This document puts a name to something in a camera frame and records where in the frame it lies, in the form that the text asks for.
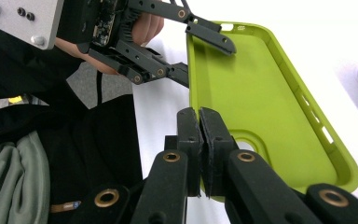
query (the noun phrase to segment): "gray cloth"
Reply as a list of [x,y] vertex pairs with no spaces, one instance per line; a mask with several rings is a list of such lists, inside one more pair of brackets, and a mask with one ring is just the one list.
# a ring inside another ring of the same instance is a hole
[[0,145],[0,223],[48,222],[48,158],[37,132]]

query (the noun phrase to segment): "white tabletop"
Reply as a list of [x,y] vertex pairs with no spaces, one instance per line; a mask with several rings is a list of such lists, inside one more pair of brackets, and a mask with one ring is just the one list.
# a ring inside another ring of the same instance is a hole
[[[358,165],[358,0],[196,1],[192,12],[210,21],[262,25],[275,34],[316,102]],[[148,47],[168,63],[187,63],[185,26],[165,21]],[[164,78],[133,85],[144,176],[176,135],[176,113],[189,107],[187,88]],[[358,198],[358,188],[353,193]],[[222,203],[189,198],[187,223],[229,223]]]

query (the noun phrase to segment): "green tray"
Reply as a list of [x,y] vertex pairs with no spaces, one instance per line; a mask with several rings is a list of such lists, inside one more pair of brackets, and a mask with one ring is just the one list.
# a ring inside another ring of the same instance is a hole
[[354,191],[355,161],[273,33],[224,23],[233,25],[222,34],[235,43],[235,55],[187,37],[190,105],[219,112],[236,141],[252,147],[291,188],[305,192],[328,183]]

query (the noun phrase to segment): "metal plate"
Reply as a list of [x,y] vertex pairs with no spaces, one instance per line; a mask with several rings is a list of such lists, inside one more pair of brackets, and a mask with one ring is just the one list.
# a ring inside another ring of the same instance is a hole
[[52,49],[63,0],[0,0],[0,30],[40,49]]

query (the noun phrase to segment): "hand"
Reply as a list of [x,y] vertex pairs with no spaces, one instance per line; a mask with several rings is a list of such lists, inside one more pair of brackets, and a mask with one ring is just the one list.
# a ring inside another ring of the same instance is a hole
[[[138,20],[133,24],[132,27],[132,39],[133,42],[138,45],[146,45],[152,40],[164,26],[164,19],[155,15],[142,13]],[[72,55],[73,57],[80,58],[97,70],[104,74],[118,75],[118,72],[100,61],[90,57],[88,54],[81,53],[75,44],[56,38],[55,46]]]

